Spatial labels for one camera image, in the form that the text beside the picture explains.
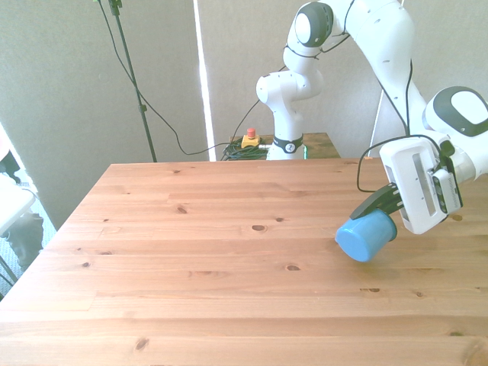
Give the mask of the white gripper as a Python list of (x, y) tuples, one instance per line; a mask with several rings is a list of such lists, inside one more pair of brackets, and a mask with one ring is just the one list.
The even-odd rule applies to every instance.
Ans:
[(447, 214), (441, 209), (432, 178), (438, 164), (434, 145), (425, 137), (407, 137), (384, 144), (379, 154), (390, 183), (364, 200), (350, 218), (357, 220), (376, 209), (391, 214), (402, 208), (403, 224), (414, 234), (423, 234), (443, 221)]

